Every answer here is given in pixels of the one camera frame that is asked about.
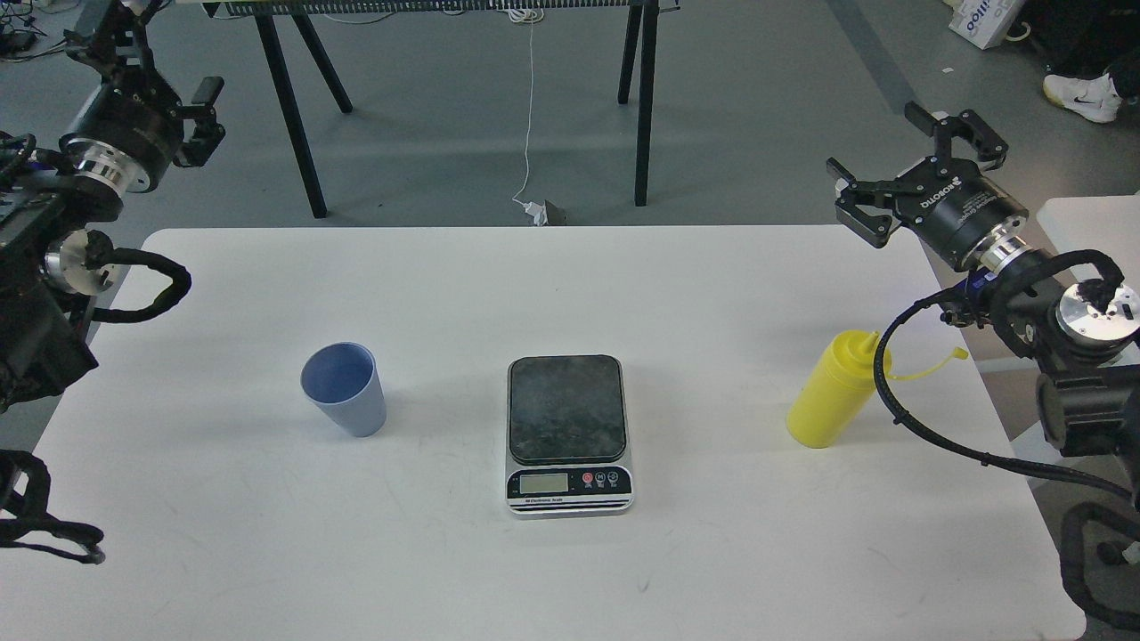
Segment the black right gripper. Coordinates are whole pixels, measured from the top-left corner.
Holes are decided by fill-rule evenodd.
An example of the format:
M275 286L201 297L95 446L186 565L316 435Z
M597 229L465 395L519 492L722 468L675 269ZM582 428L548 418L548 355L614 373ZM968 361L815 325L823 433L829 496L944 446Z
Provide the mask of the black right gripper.
M1008 141L974 109L936 117L917 102L905 102L904 117L920 133L935 141L933 159L917 163L899 180L860 180L838 159L826 159L826 171L837 180L834 210L839 224L855 232L871 248L887 244L894 224L914 232L927 248L940 255L954 271L974 263L982 240L990 232L1029 216L1026 206L982 175L969 159L953 159L954 139L968 141L978 161L990 162L984 171L1002 167ZM917 186L923 187L917 194Z

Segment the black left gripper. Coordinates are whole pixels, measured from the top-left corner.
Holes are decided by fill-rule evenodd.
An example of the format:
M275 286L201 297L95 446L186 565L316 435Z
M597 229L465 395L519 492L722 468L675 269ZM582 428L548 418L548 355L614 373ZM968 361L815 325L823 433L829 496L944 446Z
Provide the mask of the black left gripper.
M101 78L62 135L62 154L80 177L117 194L150 193L168 167L204 167L223 141L215 99L223 78L203 78L182 104L155 66L146 26L163 1L83 1L64 52ZM184 121L194 122L184 141Z

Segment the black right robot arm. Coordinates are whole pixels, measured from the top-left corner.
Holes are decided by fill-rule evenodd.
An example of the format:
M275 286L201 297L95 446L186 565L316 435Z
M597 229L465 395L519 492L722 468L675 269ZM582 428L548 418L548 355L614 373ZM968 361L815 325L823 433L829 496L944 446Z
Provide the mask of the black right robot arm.
M837 182L840 224L872 248L891 232L914 232L964 279L917 300L891 320L876 346L872 378L897 425L983 466L1048 482L1110 492L1137 508L1137 373L1119 354L1137 344L1137 293L1119 266L1098 250L1050 253L1021 240L1027 212L990 180L1009 145L974 109L936 115L917 102L904 114L933 139L933 154L891 180L862 180L838 159L826 160ZM1037 407L1044 438L1062 456L1112 455L1127 486L1021 459L1005 459L950 441L925 425L888 386L886 344L917 313L938 305L946 325L993 328L1005 348L1039 365Z

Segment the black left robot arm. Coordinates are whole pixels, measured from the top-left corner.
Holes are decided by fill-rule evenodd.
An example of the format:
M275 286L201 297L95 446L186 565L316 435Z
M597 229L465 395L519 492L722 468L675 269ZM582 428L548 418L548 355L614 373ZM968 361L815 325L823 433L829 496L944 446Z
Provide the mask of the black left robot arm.
M181 263L91 230L119 218L127 193L155 190L170 167L203 167L223 141L223 79L203 78L184 102L155 66L146 26L162 7L85 3L62 44L97 70L98 88L56 151L32 133L3 133L5 409L60 396L96 368L91 324L153 320L192 289Z

